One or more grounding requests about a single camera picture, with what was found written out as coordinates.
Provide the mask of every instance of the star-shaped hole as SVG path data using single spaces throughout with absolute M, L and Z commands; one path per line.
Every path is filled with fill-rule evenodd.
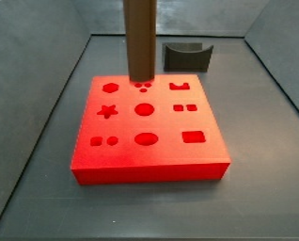
M 103 115 L 104 116 L 104 119 L 110 119 L 110 117 L 112 115 L 116 115 L 118 114 L 118 111 L 115 110 L 116 108 L 116 105 L 111 105 L 111 106 L 107 106 L 107 105 L 103 105 L 102 106 L 102 110 L 96 112 L 98 115 Z

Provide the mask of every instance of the red foam block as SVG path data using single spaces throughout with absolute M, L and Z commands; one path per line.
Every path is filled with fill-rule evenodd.
M 196 75 L 95 77 L 72 160 L 82 185 L 222 179 L 230 162 Z

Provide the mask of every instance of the circular hole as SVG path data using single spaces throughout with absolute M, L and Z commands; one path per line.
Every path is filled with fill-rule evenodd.
M 140 116 L 146 117 L 154 114 L 155 107 L 148 103 L 142 103 L 142 104 L 138 104 L 138 106 L 135 107 L 135 112 Z
M 108 144 L 110 146 L 116 145 L 116 144 L 118 144 L 118 138 L 116 138 L 116 137 L 110 137 L 110 138 L 107 139 L 107 144 Z
M 151 146 L 159 141 L 154 133 L 140 133 L 135 136 L 135 142 L 142 146 Z

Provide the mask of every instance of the rectangular hole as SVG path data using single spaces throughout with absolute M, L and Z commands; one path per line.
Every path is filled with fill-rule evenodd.
M 202 131 L 182 132 L 184 143 L 203 143 L 206 142 L 204 133 Z

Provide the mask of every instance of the hole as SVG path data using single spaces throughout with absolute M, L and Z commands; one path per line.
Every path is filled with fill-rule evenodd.
M 115 146 L 115 145 L 118 144 L 118 138 L 116 138 L 116 137 L 110 137 L 110 138 L 107 139 L 107 144 L 108 144 L 110 146 Z
M 135 136 L 135 142 L 142 146 L 151 146 L 159 141 L 154 133 L 140 133 Z
M 154 114 L 155 107 L 148 103 L 142 103 L 142 104 L 138 104 L 138 106 L 135 107 L 135 112 L 140 116 L 146 117 Z
M 174 83 L 170 83 L 170 89 L 171 90 L 188 90 L 190 85 L 188 85 L 188 83 L 183 83 L 182 86 L 176 86 Z
M 119 85 L 115 83 L 110 83 L 103 86 L 103 91 L 107 93 L 114 93 L 118 91 L 118 89 L 119 89 Z
M 92 137 L 91 138 L 91 146 L 92 147 L 100 146 L 102 142 L 103 142 L 103 137 Z
M 174 105 L 174 110 L 175 111 L 183 111 L 184 110 L 183 105 L 182 104 L 175 104 Z
M 202 143 L 206 142 L 204 133 L 196 132 L 182 132 L 182 138 L 184 143 Z
M 115 108 L 116 108 L 115 105 L 111 105 L 111 106 L 103 105 L 102 110 L 98 111 L 96 114 L 103 115 L 104 119 L 110 119 L 112 115 L 118 114 L 118 111 L 115 110 Z
M 188 111 L 198 111 L 198 107 L 196 107 L 195 104 L 187 104 L 186 108 L 187 108 Z

